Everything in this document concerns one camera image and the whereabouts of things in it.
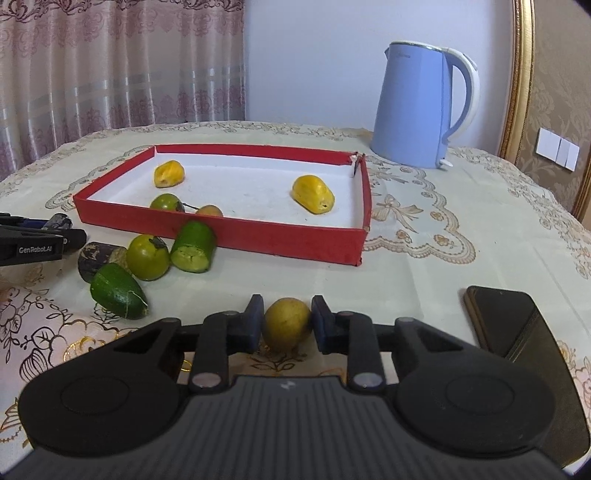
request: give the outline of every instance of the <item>lace tablecloth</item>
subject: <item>lace tablecloth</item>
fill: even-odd
[[[356,310],[377,323],[411,316],[475,343],[463,290],[475,284],[526,291],[559,341],[591,419],[591,235],[551,193],[483,151],[450,149],[453,168],[420,170],[374,156],[365,130],[250,122],[127,128],[90,134],[14,174],[0,184],[0,211],[31,218],[66,212],[89,240],[127,246],[132,233],[82,225],[73,193],[149,145],[199,142],[366,153],[373,209],[363,264],[218,249],[208,273],[172,269],[143,283],[151,313],[140,321],[93,302],[76,255],[0,269],[0,471],[30,449],[18,396],[39,372],[165,316],[197,323],[213,312],[243,310],[253,293],[267,306],[322,294],[333,311]],[[289,355],[261,349],[233,356],[230,365],[234,374],[344,375],[344,357],[314,347],[310,339]],[[384,361],[388,381],[396,381],[387,355]]]

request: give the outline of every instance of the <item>pink curtain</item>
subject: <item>pink curtain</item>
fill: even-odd
[[[243,0],[0,1],[0,180],[105,128],[244,119]]]

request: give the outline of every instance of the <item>red tray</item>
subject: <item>red tray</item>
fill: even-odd
[[[157,189],[154,168],[172,158],[185,166],[186,179]],[[313,215],[290,198],[293,180],[306,173],[318,174],[335,193],[331,212]],[[213,203],[225,216],[147,207],[165,192],[190,205]],[[221,205],[226,200],[231,203]],[[220,247],[347,265],[361,264],[371,217],[364,155],[269,145],[155,145],[75,194],[74,204],[92,225],[175,238],[187,221],[198,219],[215,231]]]

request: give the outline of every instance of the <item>small round fruit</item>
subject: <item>small round fruit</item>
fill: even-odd
[[[279,299],[265,313],[262,337],[273,351],[290,352],[310,332],[310,309],[301,300]]]
[[[127,248],[127,267],[140,280],[156,280],[170,266],[168,248],[161,238],[154,235],[139,235]]]
[[[222,211],[217,208],[215,205],[206,205],[201,207],[197,212],[199,215],[209,215],[214,217],[223,217]]]
[[[163,193],[162,195],[158,195],[152,203],[150,203],[150,208],[154,208],[156,210],[174,210],[176,212],[184,212],[184,206],[182,202],[176,195],[172,193]]]
[[[184,168],[176,160],[169,160],[154,170],[154,185],[159,189],[174,187],[184,180]]]

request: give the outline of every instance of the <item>gold picture frame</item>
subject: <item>gold picture frame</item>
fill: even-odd
[[[499,156],[516,164],[521,150],[534,77],[535,21],[534,0],[514,0],[513,5],[513,71]]]
[[[573,210],[571,211],[573,217],[579,222],[583,221],[587,208],[589,206],[589,200],[591,199],[591,150],[587,157],[587,166],[585,167],[585,173],[583,181],[577,192],[577,198],[574,201]]]

